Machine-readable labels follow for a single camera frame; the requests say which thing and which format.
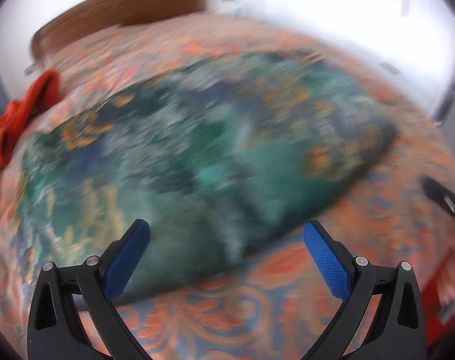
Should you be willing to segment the green patterned jacket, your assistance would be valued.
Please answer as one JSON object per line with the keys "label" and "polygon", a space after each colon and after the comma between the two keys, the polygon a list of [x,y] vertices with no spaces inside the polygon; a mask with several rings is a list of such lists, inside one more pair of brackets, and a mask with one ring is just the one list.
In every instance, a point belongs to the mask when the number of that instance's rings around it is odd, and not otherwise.
{"label": "green patterned jacket", "polygon": [[25,282],[151,240],[120,303],[229,271],[326,210],[397,135],[356,79],[307,50],[208,58],[32,134],[17,203]]}

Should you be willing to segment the orange blue floral bedspread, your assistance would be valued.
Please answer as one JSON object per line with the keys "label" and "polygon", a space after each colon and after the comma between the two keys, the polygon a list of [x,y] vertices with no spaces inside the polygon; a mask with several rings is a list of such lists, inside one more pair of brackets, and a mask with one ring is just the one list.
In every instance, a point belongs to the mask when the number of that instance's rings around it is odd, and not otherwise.
{"label": "orange blue floral bedspread", "polygon": [[[134,83],[206,59],[298,50],[321,55],[352,75],[397,131],[379,159],[311,219],[373,264],[411,263],[421,289],[454,280],[455,219],[428,200],[422,182],[430,176],[455,191],[455,160],[427,114],[359,58],[273,24],[212,13],[112,26],[48,60],[46,68],[60,74],[64,97],[30,123],[0,171],[0,330],[20,355],[26,353],[35,281],[47,262],[33,283],[25,282],[16,213],[29,137],[50,133]],[[137,301],[120,303],[118,298],[121,316],[156,359],[298,358],[340,305],[305,248],[305,222],[229,271]]]}

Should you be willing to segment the white wardrobe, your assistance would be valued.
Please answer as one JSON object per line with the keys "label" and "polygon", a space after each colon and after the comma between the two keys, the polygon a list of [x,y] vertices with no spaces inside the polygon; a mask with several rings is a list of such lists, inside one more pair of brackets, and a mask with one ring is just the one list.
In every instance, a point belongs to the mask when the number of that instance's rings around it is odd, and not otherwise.
{"label": "white wardrobe", "polygon": [[349,41],[430,116],[455,83],[455,15],[445,0],[348,0]]}

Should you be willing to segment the red orange garment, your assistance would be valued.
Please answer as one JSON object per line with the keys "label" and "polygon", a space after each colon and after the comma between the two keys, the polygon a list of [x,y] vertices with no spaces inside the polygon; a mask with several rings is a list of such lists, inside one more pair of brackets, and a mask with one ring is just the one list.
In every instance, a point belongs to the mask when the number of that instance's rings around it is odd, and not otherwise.
{"label": "red orange garment", "polygon": [[8,103],[0,116],[0,170],[9,164],[15,145],[29,122],[57,105],[63,97],[60,74],[48,69],[31,84],[23,99]]}

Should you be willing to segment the brown wooden headboard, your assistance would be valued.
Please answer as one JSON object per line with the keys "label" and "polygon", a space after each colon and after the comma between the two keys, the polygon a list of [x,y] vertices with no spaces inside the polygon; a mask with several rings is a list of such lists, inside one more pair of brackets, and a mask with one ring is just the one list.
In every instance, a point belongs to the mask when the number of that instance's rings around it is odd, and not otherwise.
{"label": "brown wooden headboard", "polygon": [[134,26],[206,10],[206,0],[86,0],[61,13],[31,38],[40,66],[68,45],[112,26]]}

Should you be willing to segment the small wall socket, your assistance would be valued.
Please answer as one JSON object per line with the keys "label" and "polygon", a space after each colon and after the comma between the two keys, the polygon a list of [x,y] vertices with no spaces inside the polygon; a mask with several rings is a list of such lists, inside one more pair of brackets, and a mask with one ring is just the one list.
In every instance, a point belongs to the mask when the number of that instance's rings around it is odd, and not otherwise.
{"label": "small wall socket", "polygon": [[23,74],[26,77],[28,77],[28,76],[32,75],[36,70],[37,70],[37,64],[33,63],[24,70]]}

